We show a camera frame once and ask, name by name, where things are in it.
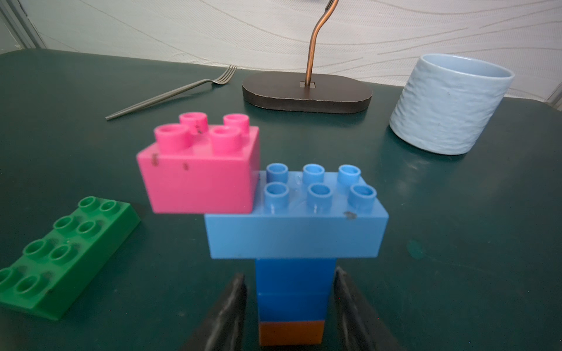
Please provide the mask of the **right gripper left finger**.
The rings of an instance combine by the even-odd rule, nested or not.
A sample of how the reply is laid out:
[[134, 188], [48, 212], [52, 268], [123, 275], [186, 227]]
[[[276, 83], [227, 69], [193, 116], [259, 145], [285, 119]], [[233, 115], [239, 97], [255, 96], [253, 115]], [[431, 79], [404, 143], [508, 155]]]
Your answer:
[[241, 350], [247, 305], [244, 274], [226, 286], [209, 313], [181, 346], [182, 350]]

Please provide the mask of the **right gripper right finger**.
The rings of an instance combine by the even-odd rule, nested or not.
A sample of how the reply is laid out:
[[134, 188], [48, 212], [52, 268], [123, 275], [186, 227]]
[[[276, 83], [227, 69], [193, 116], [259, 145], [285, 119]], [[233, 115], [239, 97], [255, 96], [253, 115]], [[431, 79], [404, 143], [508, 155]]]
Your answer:
[[336, 268], [333, 289], [342, 349], [404, 349], [341, 267]]

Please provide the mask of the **orange square lego brick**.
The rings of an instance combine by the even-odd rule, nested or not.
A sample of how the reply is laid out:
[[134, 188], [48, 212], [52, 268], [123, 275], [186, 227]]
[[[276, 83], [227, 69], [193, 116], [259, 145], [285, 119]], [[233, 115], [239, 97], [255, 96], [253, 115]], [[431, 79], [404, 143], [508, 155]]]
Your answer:
[[259, 344], [262, 347], [285, 345], [319, 345], [325, 321], [260, 322]]

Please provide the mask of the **blue square lego brick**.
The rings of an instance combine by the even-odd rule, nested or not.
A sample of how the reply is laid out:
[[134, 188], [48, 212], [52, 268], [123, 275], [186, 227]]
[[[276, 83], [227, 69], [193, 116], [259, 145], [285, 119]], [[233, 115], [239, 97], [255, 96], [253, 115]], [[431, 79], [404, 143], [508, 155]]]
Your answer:
[[258, 294], [328, 293], [336, 259], [256, 260]]
[[259, 293], [261, 322], [316, 321], [326, 318], [328, 293]]

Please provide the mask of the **light blue long lego brick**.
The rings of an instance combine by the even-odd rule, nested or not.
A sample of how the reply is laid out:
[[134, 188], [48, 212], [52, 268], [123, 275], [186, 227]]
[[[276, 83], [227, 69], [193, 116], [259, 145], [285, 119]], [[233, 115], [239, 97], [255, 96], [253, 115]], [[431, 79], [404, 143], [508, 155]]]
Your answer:
[[357, 166], [272, 163], [259, 173], [250, 213], [204, 221], [213, 259], [337, 259], [377, 257], [389, 213]]

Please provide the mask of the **pink square lego brick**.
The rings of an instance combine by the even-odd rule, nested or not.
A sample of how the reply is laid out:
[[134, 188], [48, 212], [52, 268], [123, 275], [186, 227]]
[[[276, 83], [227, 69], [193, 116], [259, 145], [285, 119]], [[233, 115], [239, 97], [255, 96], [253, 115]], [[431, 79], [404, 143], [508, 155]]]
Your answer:
[[211, 125], [202, 112], [154, 130], [155, 142], [136, 156], [156, 214], [248, 214], [260, 164], [259, 128], [249, 116], [227, 114]]

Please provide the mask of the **green long lego brick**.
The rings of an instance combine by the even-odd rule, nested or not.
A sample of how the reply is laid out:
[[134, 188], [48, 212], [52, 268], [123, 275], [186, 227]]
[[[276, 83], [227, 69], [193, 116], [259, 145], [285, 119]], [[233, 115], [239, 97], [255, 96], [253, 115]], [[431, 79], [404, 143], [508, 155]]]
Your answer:
[[1, 306], [60, 320], [140, 221], [129, 203], [83, 198], [1, 270]]

